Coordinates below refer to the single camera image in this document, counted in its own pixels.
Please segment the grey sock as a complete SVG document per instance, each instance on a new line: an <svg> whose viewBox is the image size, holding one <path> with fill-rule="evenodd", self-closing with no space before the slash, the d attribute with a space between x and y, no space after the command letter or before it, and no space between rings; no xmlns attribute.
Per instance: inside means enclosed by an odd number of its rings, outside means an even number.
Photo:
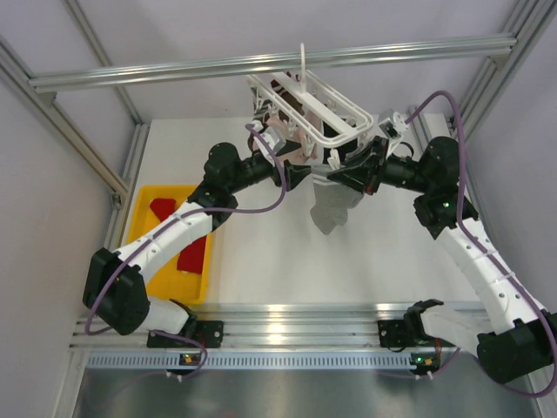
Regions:
<svg viewBox="0 0 557 418"><path fill-rule="evenodd" d="M337 226L344 226L348 212L364 198L360 192L326 178L318 172L312 173L315 204L310 209L314 225L329 235Z"/></svg>

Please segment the white plastic clip hanger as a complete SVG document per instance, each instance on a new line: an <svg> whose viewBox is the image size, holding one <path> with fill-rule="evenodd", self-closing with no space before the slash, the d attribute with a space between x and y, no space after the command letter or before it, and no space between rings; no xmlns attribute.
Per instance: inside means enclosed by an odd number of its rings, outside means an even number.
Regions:
<svg viewBox="0 0 557 418"><path fill-rule="evenodd" d="M336 148L354 139L365 139L374 126L373 116L345 95L331 87L309 70L310 54L299 46L299 54L283 71L270 74L265 81L250 74L247 82L254 94L254 121L266 125L265 120L277 115L286 120L288 131L297 128L305 131L305 154L309 156L317 145L331 149L327 165L333 170L341 167ZM327 138L323 123L329 124L338 134Z"/></svg>

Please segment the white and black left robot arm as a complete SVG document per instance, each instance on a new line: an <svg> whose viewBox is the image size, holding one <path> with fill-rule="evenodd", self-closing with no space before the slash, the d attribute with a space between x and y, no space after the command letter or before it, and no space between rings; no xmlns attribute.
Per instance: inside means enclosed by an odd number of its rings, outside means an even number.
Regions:
<svg viewBox="0 0 557 418"><path fill-rule="evenodd" d="M188 245L239 213L237 192L271 179L283 198L311 171L308 165L281 162L275 154L254 152L241 158L235 145L214 145L203 180L174 213L130 244L93 254L83 296L90 317L120 335L165 333L175 344L189 345L197 334L196 314L177 300L149 296L152 277Z"/></svg>

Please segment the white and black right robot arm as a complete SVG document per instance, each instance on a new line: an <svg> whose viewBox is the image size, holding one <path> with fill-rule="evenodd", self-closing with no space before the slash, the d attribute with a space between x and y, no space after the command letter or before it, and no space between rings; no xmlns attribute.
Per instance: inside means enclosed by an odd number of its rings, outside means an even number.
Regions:
<svg viewBox="0 0 557 418"><path fill-rule="evenodd" d="M489 319L483 327L440 300L419 301L404 314L407 338L421 346L440 339L468 352L499 384L554 366L556 316L519 283L460 190L458 142L436 137L418 160L387 151L387 139L377 137L327 178L368 195L381 185L417 192L419 223L453 259Z"/></svg>

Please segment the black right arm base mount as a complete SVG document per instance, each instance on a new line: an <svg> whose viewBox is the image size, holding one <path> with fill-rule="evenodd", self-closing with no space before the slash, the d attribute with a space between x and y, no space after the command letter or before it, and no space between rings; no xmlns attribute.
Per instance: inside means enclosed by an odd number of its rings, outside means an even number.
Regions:
<svg viewBox="0 0 557 418"><path fill-rule="evenodd" d="M426 337L424 340L416 340L410 333L403 320L379 320L377 322L379 333L379 344L382 348L446 348L453 347L453 344L444 340L435 340L433 337Z"/></svg>

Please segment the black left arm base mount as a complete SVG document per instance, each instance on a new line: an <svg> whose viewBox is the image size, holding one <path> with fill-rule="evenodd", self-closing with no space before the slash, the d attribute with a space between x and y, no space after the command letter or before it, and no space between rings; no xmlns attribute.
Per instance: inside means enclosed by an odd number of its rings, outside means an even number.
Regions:
<svg viewBox="0 0 557 418"><path fill-rule="evenodd" d="M224 322L220 320L194 320L185 325L185 330L180 335L194 340L206 348L219 348L224 336ZM153 332L149 333L146 346L148 348L194 347L191 343Z"/></svg>

